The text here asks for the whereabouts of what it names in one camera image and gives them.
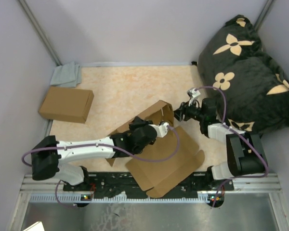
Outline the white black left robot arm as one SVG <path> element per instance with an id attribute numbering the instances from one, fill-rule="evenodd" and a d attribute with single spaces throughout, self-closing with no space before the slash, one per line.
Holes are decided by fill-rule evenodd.
<path id="1" fill-rule="evenodd" d="M 54 135 L 45 137 L 32 150 L 31 169 L 35 181 L 57 178 L 80 191 L 89 188 L 90 178 L 85 167 L 72 166 L 74 161 L 104 158 L 138 157 L 143 149 L 163 138 L 170 129 L 169 123 L 158 125 L 151 120 L 135 117 L 125 132 L 115 133 L 93 141 L 57 141 Z"/>

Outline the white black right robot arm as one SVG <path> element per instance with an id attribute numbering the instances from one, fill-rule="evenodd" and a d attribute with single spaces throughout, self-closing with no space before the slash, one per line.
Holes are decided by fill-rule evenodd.
<path id="1" fill-rule="evenodd" d="M 222 121 L 217 119 L 217 106 L 214 98 L 205 98 L 198 102 L 200 91 L 191 88 L 187 91 L 189 101 L 181 103 L 174 111 L 178 121 L 190 119 L 199 122 L 200 132 L 207 138 L 217 140 L 226 145 L 227 160 L 207 169 L 206 187 L 215 191 L 222 185 L 222 180 L 237 177 L 249 177 L 268 174 L 268 163 L 264 154 L 260 136 L 254 132 L 238 130 L 225 123 L 226 98 L 223 98 Z"/>

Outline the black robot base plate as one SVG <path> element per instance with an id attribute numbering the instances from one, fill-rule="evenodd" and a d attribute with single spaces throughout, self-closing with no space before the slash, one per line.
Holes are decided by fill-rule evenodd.
<path id="1" fill-rule="evenodd" d="M 65 192 L 89 191 L 90 195 L 82 197 L 89 199 L 112 199 L 125 193 L 128 199 L 145 199 L 151 201 L 200 199 L 200 191 L 216 191 L 223 180 L 214 180 L 210 171 L 194 172 L 189 176 L 183 173 L 172 173 L 158 180 L 151 179 L 143 173 L 133 176 L 127 172 L 90 172 L 83 183 L 72 186 L 65 183 Z"/>

